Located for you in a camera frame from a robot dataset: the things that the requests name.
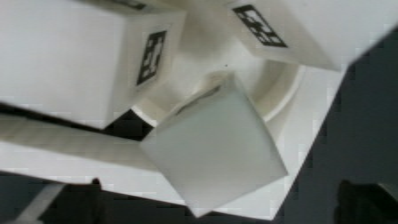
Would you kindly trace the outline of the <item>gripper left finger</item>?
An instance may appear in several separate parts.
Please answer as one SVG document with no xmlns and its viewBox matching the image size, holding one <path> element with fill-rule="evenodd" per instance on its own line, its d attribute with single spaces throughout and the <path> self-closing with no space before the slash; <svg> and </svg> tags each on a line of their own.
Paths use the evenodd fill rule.
<svg viewBox="0 0 398 224">
<path fill-rule="evenodd" d="M 110 224 L 99 179 L 51 183 L 34 197 L 14 224 Z"/>
</svg>

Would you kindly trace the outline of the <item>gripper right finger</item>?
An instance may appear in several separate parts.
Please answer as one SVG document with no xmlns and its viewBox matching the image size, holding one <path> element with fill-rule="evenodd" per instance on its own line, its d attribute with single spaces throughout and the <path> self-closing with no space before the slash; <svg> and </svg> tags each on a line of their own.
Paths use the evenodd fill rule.
<svg viewBox="0 0 398 224">
<path fill-rule="evenodd" d="M 338 187 L 336 224 L 398 224 L 398 186 L 389 183 Z"/>
</svg>

